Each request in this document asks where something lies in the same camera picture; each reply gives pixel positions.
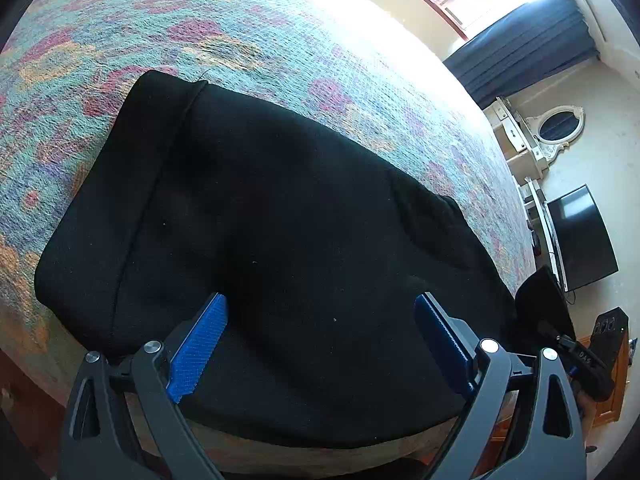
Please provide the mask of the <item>right hand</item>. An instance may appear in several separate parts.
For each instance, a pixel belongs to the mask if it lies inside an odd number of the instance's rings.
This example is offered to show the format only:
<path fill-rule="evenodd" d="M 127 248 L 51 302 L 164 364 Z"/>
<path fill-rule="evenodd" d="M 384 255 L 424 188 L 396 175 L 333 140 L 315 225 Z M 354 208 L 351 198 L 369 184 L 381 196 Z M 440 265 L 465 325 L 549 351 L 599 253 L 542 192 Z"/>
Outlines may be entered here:
<path fill-rule="evenodd" d="M 576 403 L 582 423 L 582 433 L 586 436 L 590 433 L 597 415 L 597 402 L 591 399 L 584 390 L 580 390 L 576 396 Z"/>

